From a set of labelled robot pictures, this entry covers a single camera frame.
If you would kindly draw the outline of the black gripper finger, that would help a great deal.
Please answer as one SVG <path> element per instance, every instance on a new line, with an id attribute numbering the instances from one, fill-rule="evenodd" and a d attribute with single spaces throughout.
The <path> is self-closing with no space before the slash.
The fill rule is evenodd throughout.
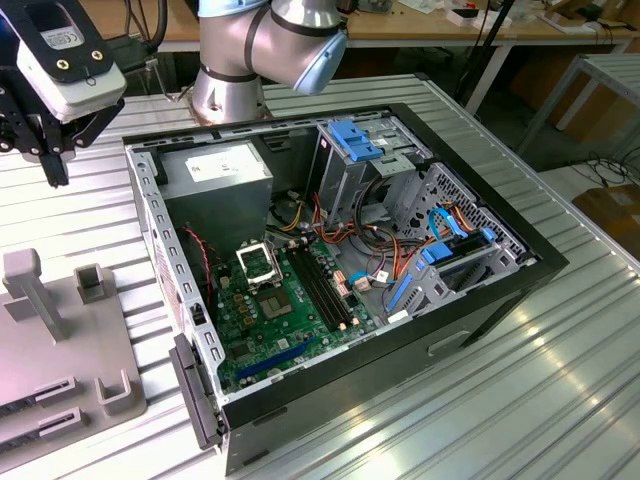
<path id="1" fill-rule="evenodd" d="M 1 83 L 1 152 L 35 157 L 50 186 L 60 185 L 60 131 L 49 114 L 25 114 L 9 84 Z"/>
<path id="2" fill-rule="evenodd" d="M 125 101 L 119 99 L 114 105 L 98 112 L 88 114 L 77 120 L 59 126 L 62 140 L 62 152 L 74 153 L 76 148 L 88 148 L 109 126 L 124 108 Z"/>

